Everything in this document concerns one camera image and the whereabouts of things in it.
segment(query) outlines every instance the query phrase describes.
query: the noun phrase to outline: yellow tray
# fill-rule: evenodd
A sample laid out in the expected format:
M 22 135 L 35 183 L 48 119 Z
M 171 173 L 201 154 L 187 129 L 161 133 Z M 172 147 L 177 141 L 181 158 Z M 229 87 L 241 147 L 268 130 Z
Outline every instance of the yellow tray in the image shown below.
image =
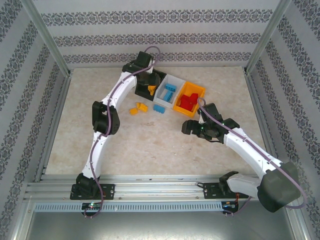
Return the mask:
M 182 95 L 186 95 L 186 96 L 190 97 L 191 94 L 198 94 L 199 98 L 203 98 L 205 96 L 205 91 L 206 91 L 206 89 L 204 87 L 198 86 L 192 82 L 186 81 L 185 84 L 183 85 L 181 91 L 179 92 L 178 97 L 175 100 L 173 110 L 180 112 L 180 113 L 183 113 L 183 114 L 189 116 L 190 118 L 192 118 L 195 115 L 199 105 L 198 104 L 194 105 L 192 108 L 192 111 L 188 111 L 182 107 L 179 107 L 181 97 L 182 97 Z

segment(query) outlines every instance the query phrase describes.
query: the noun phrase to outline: cable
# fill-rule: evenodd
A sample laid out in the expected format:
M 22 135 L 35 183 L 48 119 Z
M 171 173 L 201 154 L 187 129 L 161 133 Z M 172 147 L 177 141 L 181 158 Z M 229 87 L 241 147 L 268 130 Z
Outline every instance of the cable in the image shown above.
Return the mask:
M 92 162 L 92 156 L 93 156 L 93 154 L 94 154 L 95 147 L 96 147 L 96 145 L 98 144 L 100 138 L 101 138 L 102 136 L 103 136 L 103 137 L 107 137 L 107 136 L 109 135 L 110 131 L 111 131 L 110 103 L 111 103 L 112 97 L 113 97 L 113 95 L 116 93 L 117 89 L 121 86 L 121 84 L 123 84 L 123 83 L 125 82 L 125 80 L 127 80 L 128 78 L 130 78 L 130 77 L 132 77 L 132 76 L 134 76 L 134 75 L 136 75 L 136 74 L 142 73 L 142 72 L 144 72 L 144 71 L 152 68 L 154 65 L 156 65 L 156 63 L 158 62 L 158 60 L 159 60 L 159 58 L 160 58 L 161 51 L 160 51 L 160 49 L 159 49 L 157 46 L 149 46 L 149 47 L 147 47 L 147 49 L 144 50 L 144 51 L 146 52 L 147 50 L 149 50 L 149 49 L 151 49 L 151 48 L 154 48 L 154 49 L 157 49 L 157 50 L 158 50 L 158 55 L 156 56 L 154 62 L 153 62 L 150 66 L 145 67 L 145 68 L 143 68 L 143 69 L 141 69 L 141 70 L 135 71 L 135 72 L 129 74 L 128 76 L 124 77 L 124 78 L 115 86 L 115 88 L 114 88 L 113 91 L 111 92 L 110 97 L 109 97 L 109 99 L 108 99 L 108 102 L 107 102 L 107 104 L 106 104 L 106 112 L 107 112 L 107 117 L 108 117 L 108 129 L 107 129 L 107 131 L 106 131 L 105 134 L 101 133 L 101 134 L 97 137 L 97 139 L 95 140 L 95 142 L 94 142 L 94 144 L 93 144 L 93 146 L 92 146 L 92 149 L 91 149 L 91 151 L 90 151 L 90 168 L 91 168 L 91 171 L 92 171 L 93 179 L 94 179 L 94 181 L 96 182 L 96 184 L 98 185 L 98 188 L 99 188 L 100 193 L 101 193 L 100 208 L 99 208 L 99 210 L 98 210 L 94 215 L 92 215 L 92 216 L 88 216 L 88 215 L 86 214 L 87 210 L 89 209 L 89 208 L 86 208 L 86 209 L 84 210 L 84 213 L 83 213 L 83 215 L 84 215 L 85 218 L 93 219 L 95 216 L 97 216 L 97 215 L 101 212 L 102 206 L 103 206 L 103 203 L 104 203 L 104 193 L 103 193 L 102 187 L 101 187 L 101 185 L 100 185 L 100 183 L 99 183 L 99 180 L 98 180 L 98 178 L 96 177 L 96 174 L 95 174 L 95 171 L 94 171 L 94 166 L 93 166 L 93 162 Z
M 236 196 L 236 199 L 235 199 L 236 204 L 235 205 L 238 205 L 239 204 L 239 193 L 237 192 L 235 194 L 235 196 Z
M 243 141 L 247 142 L 254 150 L 256 150 L 265 160 L 267 160 L 272 166 L 274 166 L 276 169 L 279 170 L 280 173 L 282 173 L 287 179 L 289 179 L 289 181 L 296 186 L 296 188 L 300 191 L 300 193 L 303 196 L 303 203 L 301 203 L 298 206 L 289 206 L 286 205 L 284 206 L 285 208 L 288 209 L 301 209 L 303 208 L 306 204 L 307 204 L 307 195 L 305 193 L 305 191 L 301 188 L 301 186 L 291 177 L 289 176 L 284 170 L 282 170 L 278 165 L 276 165 L 267 155 L 265 155 L 259 148 L 257 148 L 250 140 L 248 140 L 246 137 L 240 135 L 239 133 L 237 133 L 236 131 L 233 131 L 232 129 L 230 129 L 229 127 L 223 125 L 221 122 L 219 122 L 218 120 L 216 120 L 214 117 L 212 117 L 204 108 L 203 105 L 201 105 L 200 101 L 203 101 L 204 103 L 206 102 L 202 97 L 199 97 L 197 99 L 197 102 L 199 104 L 200 109 L 205 113 L 205 115 L 208 116 L 208 118 L 210 118 L 212 121 L 214 121 L 216 124 L 218 124 L 219 126 L 225 128 L 226 130 L 228 130 L 230 133 L 233 133 L 234 135 L 236 135 L 237 137 L 239 137 L 240 139 L 242 139 Z
M 236 211 L 236 212 L 232 212 L 232 213 L 229 213 L 229 214 L 226 214 L 226 216 L 234 216 L 234 215 L 237 215 L 237 214 L 239 214 L 239 213 L 241 213 L 246 207 L 247 207 L 247 205 L 248 205 L 248 203 L 249 203 L 249 201 L 252 199 L 252 197 L 250 196 L 250 197 L 248 197 L 248 199 L 245 201 L 245 203 L 242 205 L 242 207 L 238 210 L 238 211 Z

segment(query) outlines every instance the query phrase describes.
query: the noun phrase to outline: metal base plate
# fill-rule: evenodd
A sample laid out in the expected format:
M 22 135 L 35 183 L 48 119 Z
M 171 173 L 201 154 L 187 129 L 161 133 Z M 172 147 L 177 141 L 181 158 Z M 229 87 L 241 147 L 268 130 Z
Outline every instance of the metal base plate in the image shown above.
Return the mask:
M 100 184 L 103 191 L 104 200 L 113 200 L 115 196 L 114 184 Z M 95 196 L 81 194 L 77 184 L 73 184 L 70 193 L 71 200 L 101 200 L 100 191 Z

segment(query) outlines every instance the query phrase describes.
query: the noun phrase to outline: decorative wall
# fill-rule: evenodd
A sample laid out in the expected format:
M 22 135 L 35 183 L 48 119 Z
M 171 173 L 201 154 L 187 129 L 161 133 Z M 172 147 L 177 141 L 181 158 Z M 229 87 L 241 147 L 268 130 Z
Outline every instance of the decorative wall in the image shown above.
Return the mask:
M 298 168 L 312 239 L 320 239 L 319 3 L 291 2 L 251 74 L 278 157 Z
M 69 68 L 122 67 L 157 45 L 159 66 L 245 66 L 279 0 L 35 0 Z
M 18 0 L 0 0 L 0 240 L 34 180 L 64 83 Z

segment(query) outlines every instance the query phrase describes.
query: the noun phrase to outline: yellow object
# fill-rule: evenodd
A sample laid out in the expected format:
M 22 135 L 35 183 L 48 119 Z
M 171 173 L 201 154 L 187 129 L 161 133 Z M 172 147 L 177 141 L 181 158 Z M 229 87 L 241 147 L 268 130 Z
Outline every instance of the yellow object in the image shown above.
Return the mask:
M 146 113 L 148 111 L 148 106 L 143 104 L 143 103 L 141 103 L 141 102 L 137 102 L 136 103 L 136 107 L 142 112 Z
M 179 92 L 179 95 L 176 98 L 172 109 L 177 112 L 183 113 L 183 114 L 189 116 L 190 118 L 192 118 L 195 115 L 199 105 L 198 104 L 194 105 L 192 108 L 192 111 L 188 111 L 182 107 L 179 107 L 181 97 L 182 97 L 182 95 L 186 95 L 186 96 L 190 97 L 191 94 L 198 94 L 199 98 L 203 98 L 205 96 L 205 92 L 206 92 L 206 89 L 204 87 L 198 86 L 192 82 L 186 81 L 185 84 L 183 85 L 181 91 Z
M 131 115 L 136 115 L 138 113 L 138 108 L 134 107 L 134 108 L 131 108 L 129 111 Z
M 153 96 L 155 94 L 157 86 L 148 86 L 148 91 L 150 92 L 150 95 Z

